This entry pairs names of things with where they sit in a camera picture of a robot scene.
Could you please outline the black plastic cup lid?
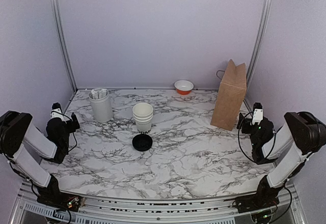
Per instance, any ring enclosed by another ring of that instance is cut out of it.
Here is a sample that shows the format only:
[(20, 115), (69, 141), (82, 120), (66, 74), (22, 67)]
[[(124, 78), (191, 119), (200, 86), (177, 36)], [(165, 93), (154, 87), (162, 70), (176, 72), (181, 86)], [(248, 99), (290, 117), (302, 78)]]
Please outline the black plastic cup lid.
[(140, 152), (145, 152), (151, 149), (153, 139), (146, 134), (138, 134), (132, 139), (133, 147)]

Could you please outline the white paper cup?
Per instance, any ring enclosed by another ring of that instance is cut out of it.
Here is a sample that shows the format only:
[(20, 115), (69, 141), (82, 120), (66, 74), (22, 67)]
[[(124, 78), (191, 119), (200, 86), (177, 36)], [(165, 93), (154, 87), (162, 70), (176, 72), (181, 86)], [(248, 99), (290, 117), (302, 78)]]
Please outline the white paper cup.
[(138, 121), (150, 120), (153, 117), (153, 107), (149, 103), (141, 102), (132, 108), (133, 117)]

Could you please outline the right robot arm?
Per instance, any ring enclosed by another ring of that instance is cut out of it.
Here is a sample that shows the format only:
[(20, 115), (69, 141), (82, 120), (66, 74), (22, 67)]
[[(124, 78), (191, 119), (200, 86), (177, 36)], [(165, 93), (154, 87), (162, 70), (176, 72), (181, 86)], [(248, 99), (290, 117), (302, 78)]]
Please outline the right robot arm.
[(257, 165), (281, 160), (260, 180), (254, 194), (235, 199), (234, 206), (240, 213), (278, 204), (278, 194), (286, 182), (325, 145), (325, 123), (310, 112), (287, 112), (285, 123), (279, 130), (274, 129), (273, 123), (260, 110), (252, 112), (252, 116), (248, 119), (240, 114), (237, 125), (238, 133), (250, 137), (252, 156), (249, 160)]

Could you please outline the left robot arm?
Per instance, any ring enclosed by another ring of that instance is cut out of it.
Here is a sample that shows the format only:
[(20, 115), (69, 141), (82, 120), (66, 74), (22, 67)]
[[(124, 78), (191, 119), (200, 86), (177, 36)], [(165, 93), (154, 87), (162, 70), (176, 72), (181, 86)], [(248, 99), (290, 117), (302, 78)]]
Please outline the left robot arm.
[(9, 110), (1, 116), (1, 154), (16, 174), (31, 182), (39, 203), (76, 212), (82, 198), (60, 191), (57, 178), (35, 160), (26, 146), (44, 160), (60, 164), (70, 152), (70, 136), (79, 128), (75, 114), (67, 117), (59, 109), (52, 111), (46, 135), (33, 124), (29, 113)]

